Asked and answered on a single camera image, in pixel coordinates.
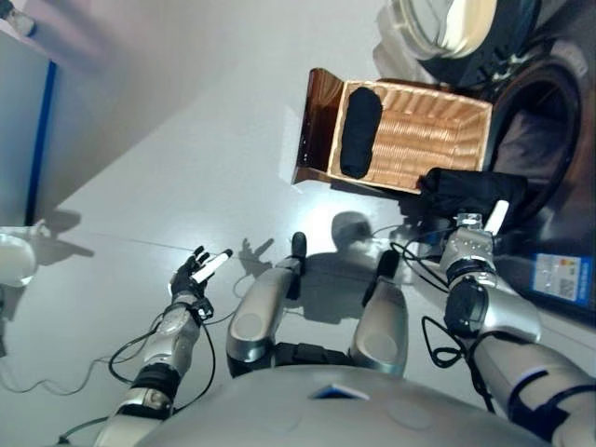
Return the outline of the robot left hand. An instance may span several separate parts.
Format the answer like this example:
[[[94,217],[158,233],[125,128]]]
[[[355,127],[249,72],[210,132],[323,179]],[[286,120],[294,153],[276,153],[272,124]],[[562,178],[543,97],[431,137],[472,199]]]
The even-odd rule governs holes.
[[[169,281],[171,299],[175,301],[183,295],[202,296],[209,279],[217,269],[232,258],[233,254],[231,249],[217,254],[209,253],[203,246],[194,249]]]

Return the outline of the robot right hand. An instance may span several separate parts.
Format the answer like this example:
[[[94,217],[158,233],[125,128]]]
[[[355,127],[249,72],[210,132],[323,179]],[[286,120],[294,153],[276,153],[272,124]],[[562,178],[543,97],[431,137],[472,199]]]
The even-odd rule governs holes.
[[[496,236],[499,233],[499,231],[507,217],[508,209],[509,209],[508,201],[498,200],[495,203],[494,208],[488,217],[488,220],[483,228],[483,231],[490,233],[492,236]]]

